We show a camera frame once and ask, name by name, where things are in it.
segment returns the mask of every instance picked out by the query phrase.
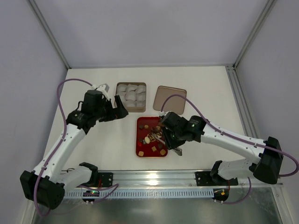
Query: white table surface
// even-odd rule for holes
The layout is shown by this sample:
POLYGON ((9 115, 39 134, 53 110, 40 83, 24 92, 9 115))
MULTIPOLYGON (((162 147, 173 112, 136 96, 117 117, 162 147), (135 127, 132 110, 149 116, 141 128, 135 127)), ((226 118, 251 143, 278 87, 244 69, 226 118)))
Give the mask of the white table surface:
MULTIPOLYGON (((107 83, 110 86, 109 96, 113 99, 118 82, 145 82, 147 103, 144 113, 130 113, 124 119, 97 123, 75 148, 64 169, 75 168, 81 162, 91 163, 102 170, 210 169, 217 160, 242 158, 217 146, 197 142, 184 144, 181 147, 183 156, 177 156, 172 151, 164 158, 140 158, 135 154, 136 121, 139 117, 158 116, 153 103, 160 85, 186 89, 187 97, 207 119, 244 134, 224 66, 72 69, 66 78, 81 78, 97 85, 107 83)), ((77 107, 78 101, 83 100, 88 89, 88 85, 78 81, 64 84, 61 102, 66 116, 77 107)), ((192 115, 196 112, 186 102, 182 116, 189 119, 192 115)), ((53 146, 62 129, 62 117, 57 109, 45 153, 53 146)))

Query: gray wall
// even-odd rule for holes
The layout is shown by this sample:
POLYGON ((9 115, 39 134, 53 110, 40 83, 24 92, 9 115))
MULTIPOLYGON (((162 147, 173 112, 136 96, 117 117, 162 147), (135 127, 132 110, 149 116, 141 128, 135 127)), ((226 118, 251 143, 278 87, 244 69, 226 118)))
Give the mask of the gray wall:
POLYGON ((0 1, 0 222, 19 222, 19 181, 42 158, 66 69, 25 0, 0 1))
POLYGON ((71 67, 233 63, 266 0, 36 0, 71 67))
MULTIPOLYGON (((280 140, 299 159, 299 1, 277 1, 238 68, 262 137, 280 140)), ((283 172, 294 169, 287 158, 283 172)), ((299 175, 284 178, 296 212, 299 175)))

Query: white food item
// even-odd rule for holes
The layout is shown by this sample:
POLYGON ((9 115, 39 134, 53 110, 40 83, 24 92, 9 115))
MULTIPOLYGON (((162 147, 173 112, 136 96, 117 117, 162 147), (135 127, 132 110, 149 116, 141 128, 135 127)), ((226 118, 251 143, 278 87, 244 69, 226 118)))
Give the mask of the white food item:
POLYGON ((138 101, 145 101, 145 97, 146 97, 145 92, 136 94, 136 100, 138 101))
POLYGON ((144 140, 145 140, 146 144, 150 143, 150 138, 149 137, 145 137, 144 140))
POLYGON ((130 91, 126 93, 126 100, 136 100, 136 93, 135 91, 130 91))
POLYGON ((126 98, 125 98, 126 92, 119 92, 119 93, 117 93, 117 95, 120 96, 122 103, 124 103, 126 101, 126 98))
POLYGON ((125 102, 125 106, 126 106, 126 107, 136 107, 136 102, 133 101, 133 100, 127 100, 127 101, 125 102))
POLYGON ((127 88, 127 85, 125 85, 125 84, 119 84, 118 86, 117 86, 117 93, 119 93, 119 92, 124 92, 124 91, 126 91, 126 88, 127 88))
POLYGON ((134 91, 135 89, 137 89, 137 85, 129 84, 127 86, 126 92, 134 91))
POLYGON ((136 101, 136 106, 137 107, 144 107, 145 106, 145 101, 136 101))
POLYGON ((146 91, 146 86, 145 85, 139 85, 137 89, 135 90, 136 93, 142 93, 146 91))

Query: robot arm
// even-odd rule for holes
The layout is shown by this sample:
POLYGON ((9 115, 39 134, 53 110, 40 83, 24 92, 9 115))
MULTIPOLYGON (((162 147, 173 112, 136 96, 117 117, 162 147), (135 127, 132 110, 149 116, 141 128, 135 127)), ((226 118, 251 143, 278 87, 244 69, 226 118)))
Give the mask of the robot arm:
POLYGON ((104 84, 98 89, 88 90, 85 93, 81 110, 77 108, 68 115, 66 119, 66 135, 58 150, 51 157, 63 134, 60 135, 53 148, 32 172, 24 171, 22 173, 20 181, 27 199, 34 199, 34 187, 37 177, 40 175, 48 158, 50 160, 38 184, 38 203, 50 209, 55 209, 61 203, 66 192, 81 184, 92 187, 97 183, 98 167, 89 163, 81 163, 70 173, 64 175, 60 175, 60 173, 74 148, 88 134, 89 130, 95 126, 97 121, 106 122, 122 119, 128 115, 119 96, 114 97, 117 107, 112 107, 111 99, 108 98, 107 94, 108 88, 104 84))
POLYGON ((237 161, 216 161, 210 173, 216 184, 235 177, 250 176, 254 176, 265 183, 277 183, 283 155, 256 146, 259 144, 281 150, 277 139, 272 137, 269 137, 268 140, 255 139, 227 131, 211 123, 220 130, 218 132, 199 116, 192 116, 190 120, 186 120, 174 112, 168 112, 163 116, 161 123, 165 125, 162 132, 168 149, 179 147, 186 141, 194 140, 225 148, 245 158, 237 161), (222 132, 253 142, 254 145, 223 135, 222 132))

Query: red square tray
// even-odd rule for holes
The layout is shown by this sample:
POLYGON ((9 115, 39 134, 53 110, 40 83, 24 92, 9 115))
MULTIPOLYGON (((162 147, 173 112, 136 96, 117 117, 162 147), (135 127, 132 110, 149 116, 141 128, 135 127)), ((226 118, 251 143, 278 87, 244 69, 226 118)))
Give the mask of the red square tray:
POLYGON ((159 142, 158 140, 150 137, 150 128, 152 127, 156 127, 159 123, 160 118, 159 117, 141 117, 137 119, 137 136, 136 136, 136 155, 139 156, 139 152, 142 151, 144 154, 143 156, 139 156, 139 157, 152 157, 152 158, 157 158, 157 157, 165 157, 168 154, 168 150, 165 147, 165 145, 163 145, 161 142, 159 142), (145 126, 148 125, 149 128, 148 129, 140 129, 139 126, 145 126), (149 137, 150 139, 150 143, 149 144, 143 144, 140 142, 140 139, 144 139, 145 137, 149 137), (161 155, 160 151, 164 149, 165 150, 165 154, 161 155))

